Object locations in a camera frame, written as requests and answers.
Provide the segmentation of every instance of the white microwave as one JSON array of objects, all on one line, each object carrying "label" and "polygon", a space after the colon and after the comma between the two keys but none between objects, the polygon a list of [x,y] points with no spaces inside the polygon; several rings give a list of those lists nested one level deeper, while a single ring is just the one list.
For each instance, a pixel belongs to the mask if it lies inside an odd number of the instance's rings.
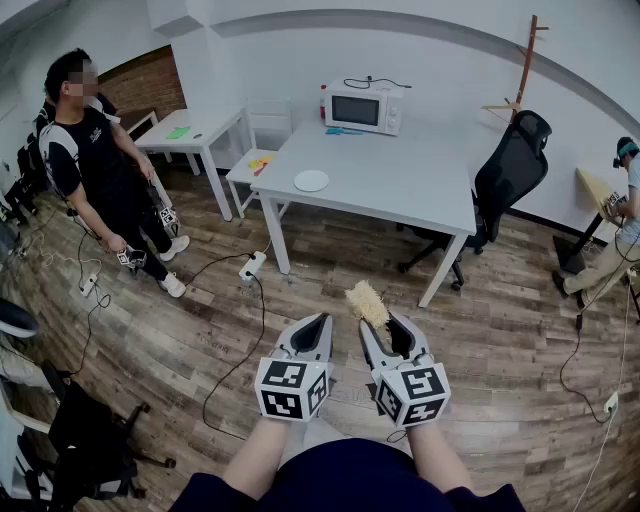
[{"label": "white microwave", "polygon": [[404,88],[387,81],[336,80],[325,89],[326,125],[398,135],[403,97]]}]

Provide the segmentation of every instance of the red brick wall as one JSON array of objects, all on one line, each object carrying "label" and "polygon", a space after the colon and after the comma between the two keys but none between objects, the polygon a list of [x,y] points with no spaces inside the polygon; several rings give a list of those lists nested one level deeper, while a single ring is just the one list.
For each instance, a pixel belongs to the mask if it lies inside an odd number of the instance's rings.
[{"label": "red brick wall", "polygon": [[118,114],[154,108],[158,119],[187,108],[170,46],[125,62],[100,75],[100,90]]}]

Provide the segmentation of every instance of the khaki pants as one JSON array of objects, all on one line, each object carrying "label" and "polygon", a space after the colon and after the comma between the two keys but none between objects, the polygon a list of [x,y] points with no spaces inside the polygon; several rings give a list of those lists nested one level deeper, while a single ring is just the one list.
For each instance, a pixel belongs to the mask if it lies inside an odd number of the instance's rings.
[{"label": "khaki pants", "polygon": [[[640,245],[635,245],[631,248],[629,244],[620,239],[617,240],[617,243],[618,249],[622,254],[626,255],[627,259],[640,259]],[[597,298],[602,297],[633,265],[629,261],[623,261],[624,258],[620,256],[618,249],[616,249],[615,241],[612,240],[592,263],[591,267],[585,268],[577,276],[564,280],[564,291],[572,294],[582,290],[582,300],[585,305],[591,304],[596,299],[596,296]]]}]

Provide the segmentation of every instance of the yellow sponge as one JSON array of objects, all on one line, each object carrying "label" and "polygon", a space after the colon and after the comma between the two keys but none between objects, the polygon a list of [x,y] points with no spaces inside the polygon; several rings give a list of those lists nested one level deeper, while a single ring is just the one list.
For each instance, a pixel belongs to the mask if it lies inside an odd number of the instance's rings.
[{"label": "yellow sponge", "polygon": [[389,312],[380,295],[367,281],[360,281],[353,290],[347,290],[345,295],[356,318],[368,321],[374,329],[381,329],[389,321]]}]

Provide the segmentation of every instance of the wooden coat rack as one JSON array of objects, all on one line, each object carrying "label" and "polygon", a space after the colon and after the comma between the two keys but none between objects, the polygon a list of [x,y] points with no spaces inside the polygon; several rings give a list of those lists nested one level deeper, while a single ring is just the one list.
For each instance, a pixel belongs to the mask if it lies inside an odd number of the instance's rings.
[{"label": "wooden coat rack", "polygon": [[524,69],[522,70],[522,78],[520,79],[520,87],[518,88],[518,94],[516,95],[516,101],[510,102],[505,98],[506,105],[485,105],[482,107],[484,110],[511,110],[511,121],[515,115],[522,110],[522,98],[524,96],[524,88],[527,85],[527,78],[529,78],[529,68],[531,67],[531,61],[533,60],[533,45],[536,42],[536,33],[539,30],[549,30],[549,27],[539,27],[538,17],[534,14],[531,17],[531,31],[529,32],[529,46],[527,47],[527,53],[524,54]]}]

